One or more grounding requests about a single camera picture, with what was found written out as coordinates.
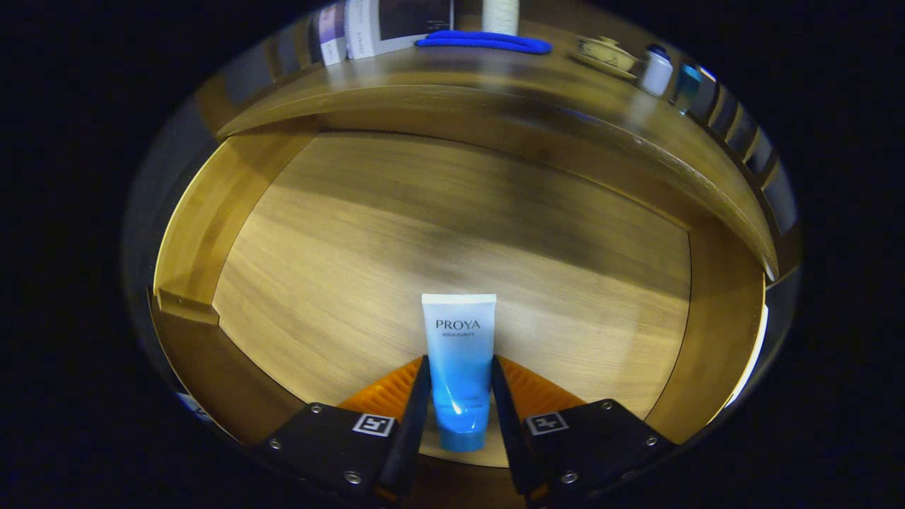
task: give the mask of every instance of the black background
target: black background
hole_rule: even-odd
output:
[[[900,495],[891,396],[901,142],[889,4],[608,2],[718,75],[784,156],[805,279],[774,368],[724,426],[613,506],[886,505]],[[306,506],[209,434],[138,351],[120,298],[131,174],[171,110],[302,2],[27,2],[4,15],[12,149],[5,420],[12,507]],[[878,133],[887,133],[887,137]]]

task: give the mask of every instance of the blue tube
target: blue tube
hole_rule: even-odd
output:
[[[440,445],[476,451],[484,447],[491,412],[497,296],[425,293],[421,304]]]

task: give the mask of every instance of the book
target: book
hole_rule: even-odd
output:
[[[347,0],[348,58],[411,47],[440,30],[453,30],[452,0]]]
[[[346,1],[341,0],[320,10],[317,19],[320,56],[324,65],[346,60]]]

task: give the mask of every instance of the blue object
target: blue object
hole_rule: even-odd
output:
[[[666,59],[666,62],[670,60],[670,54],[666,52],[666,48],[660,46],[659,44],[651,44],[647,46],[647,51],[660,55],[661,57]]]
[[[464,453],[484,447],[491,412],[491,361],[497,296],[421,296],[440,445]]]
[[[495,34],[493,32],[461,32],[459,30],[434,32],[426,38],[416,41],[414,45],[422,48],[430,46],[473,46],[531,54],[546,54],[553,49],[552,44],[539,39]]]

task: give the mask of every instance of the small bottle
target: small bottle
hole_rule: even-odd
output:
[[[641,90],[654,97],[660,97],[666,91],[666,85],[672,77],[670,55],[658,44],[647,46],[647,68],[638,82]]]
[[[481,29],[496,34],[519,34],[519,0],[484,0]]]

